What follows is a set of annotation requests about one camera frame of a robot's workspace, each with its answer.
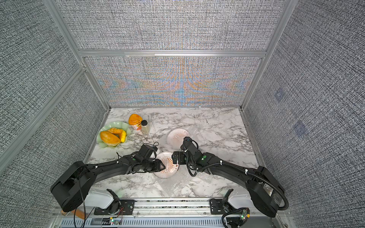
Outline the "orange sunburst dinner plate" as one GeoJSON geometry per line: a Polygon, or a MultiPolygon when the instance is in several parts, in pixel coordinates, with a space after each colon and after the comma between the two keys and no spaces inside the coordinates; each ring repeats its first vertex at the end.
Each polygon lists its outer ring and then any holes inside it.
{"type": "Polygon", "coordinates": [[[168,179],[175,175],[179,169],[178,164],[173,163],[173,154],[170,152],[159,153],[157,159],[159,159],[165,166],[164,170],[154,173],[154,175],[160,179],[168,179]]]}

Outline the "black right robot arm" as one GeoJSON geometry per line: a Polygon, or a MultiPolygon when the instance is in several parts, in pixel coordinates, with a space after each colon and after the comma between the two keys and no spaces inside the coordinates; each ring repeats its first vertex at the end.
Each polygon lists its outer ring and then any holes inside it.
{"type": "Polygon", "coordinates": [[[172,160],[174,164],[186,165],[192,177],[198,173],[217,175],[244,187],[249,192],[256,209],[268,217],[273,218],[278,211],[289,208],[284,188],[263,166],[242,167],[214,154],[203,153],[199,149],[199,144],[191,137],[183,139],[181,150],[173,152],[172,160]]]}

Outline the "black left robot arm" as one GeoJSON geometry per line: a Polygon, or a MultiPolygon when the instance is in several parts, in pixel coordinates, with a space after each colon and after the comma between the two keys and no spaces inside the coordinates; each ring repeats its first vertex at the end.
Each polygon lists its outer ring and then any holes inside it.
{"type": "Polygon", "coordinates": [[[158,173],[165,170],[159,159],[125,155],[98,164],[73,163],[50,187],[50,192],[63,211],[70,212],[85,202],[91,187],[102,180],[134,173],[158,173]]]}

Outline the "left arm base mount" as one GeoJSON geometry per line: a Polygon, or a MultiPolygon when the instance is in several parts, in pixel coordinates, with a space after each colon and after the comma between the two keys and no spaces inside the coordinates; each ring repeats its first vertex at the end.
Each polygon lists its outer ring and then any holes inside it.
{"type": "Polygon", "coordinates": [[[111,189],[106,190],[108,195],[112,197],[112,201],[107,207],[96,207],[95,215],[111,215],[111,216],[122,216],[132,215],[136,201],[134,199],[120,199],[115,192],[111,189]]]}

